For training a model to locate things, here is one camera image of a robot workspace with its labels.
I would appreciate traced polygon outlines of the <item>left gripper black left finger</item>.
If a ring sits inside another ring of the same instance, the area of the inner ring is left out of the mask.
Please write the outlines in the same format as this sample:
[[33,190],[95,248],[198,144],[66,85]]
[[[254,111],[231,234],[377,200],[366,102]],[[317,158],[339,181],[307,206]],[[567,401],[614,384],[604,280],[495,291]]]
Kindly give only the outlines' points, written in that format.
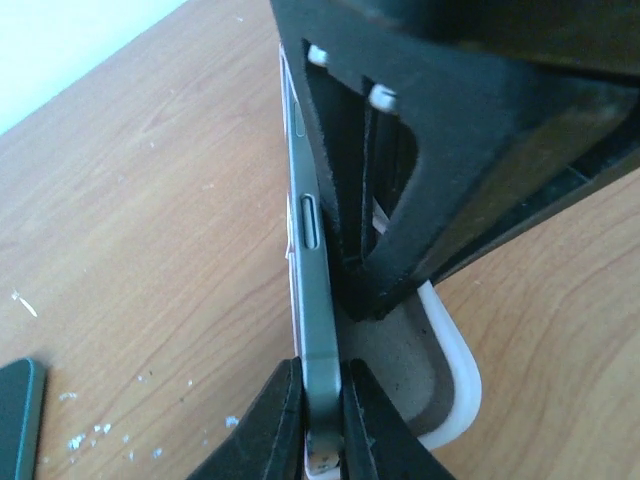
[[189,478],[302,479],[304,400],[300,359],[281,361],[230,435]]

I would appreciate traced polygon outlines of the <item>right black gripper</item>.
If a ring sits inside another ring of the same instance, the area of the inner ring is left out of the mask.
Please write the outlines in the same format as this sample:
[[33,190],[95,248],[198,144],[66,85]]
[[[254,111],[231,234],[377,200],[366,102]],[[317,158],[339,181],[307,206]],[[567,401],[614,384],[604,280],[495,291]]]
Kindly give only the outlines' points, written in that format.
[[276,1],[294,84],[309,60],[409,134],[387,231],[344,274],[357,320],[389,313],[639,166],[635,1]]

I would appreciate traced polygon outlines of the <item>black phone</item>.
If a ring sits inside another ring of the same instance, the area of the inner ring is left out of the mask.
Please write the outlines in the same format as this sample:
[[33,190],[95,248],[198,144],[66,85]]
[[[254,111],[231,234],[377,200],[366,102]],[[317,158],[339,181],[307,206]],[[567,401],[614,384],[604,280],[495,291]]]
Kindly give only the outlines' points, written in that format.
[[22,358],[1,368],[1,478],[33,479],[46,368]]

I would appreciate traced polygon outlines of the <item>pink phone case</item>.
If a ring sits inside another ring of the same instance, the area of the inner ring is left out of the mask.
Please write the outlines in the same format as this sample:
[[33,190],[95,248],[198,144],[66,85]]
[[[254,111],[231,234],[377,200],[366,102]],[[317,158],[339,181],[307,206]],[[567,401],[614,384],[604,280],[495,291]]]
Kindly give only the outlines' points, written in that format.
[[479,368],[431,283],[380,321],[354,322],[332,301],[340,364],[364,360],[426,449],[471,426],[482,399]]

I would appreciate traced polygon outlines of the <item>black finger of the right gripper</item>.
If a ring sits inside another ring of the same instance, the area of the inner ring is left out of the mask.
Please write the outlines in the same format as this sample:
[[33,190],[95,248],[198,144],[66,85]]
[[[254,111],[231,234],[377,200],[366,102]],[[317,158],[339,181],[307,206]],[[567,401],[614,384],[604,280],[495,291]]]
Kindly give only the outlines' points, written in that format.
[[369,229],[362,225],[367,83],[357,77],[345,83],[327,64],[309,60],[311,42],[300,39],[298,46],[297,87],[328,222],[330,264],[336,274],[355,277],[370,240]]

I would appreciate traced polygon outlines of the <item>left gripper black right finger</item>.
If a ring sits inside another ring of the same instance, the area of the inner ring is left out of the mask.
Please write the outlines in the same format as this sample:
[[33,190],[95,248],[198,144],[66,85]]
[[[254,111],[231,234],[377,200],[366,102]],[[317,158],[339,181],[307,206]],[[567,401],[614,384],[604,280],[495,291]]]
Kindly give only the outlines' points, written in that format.
[[341,365],[343,479],[451,479],[453,475],[421,444],[367,364]]

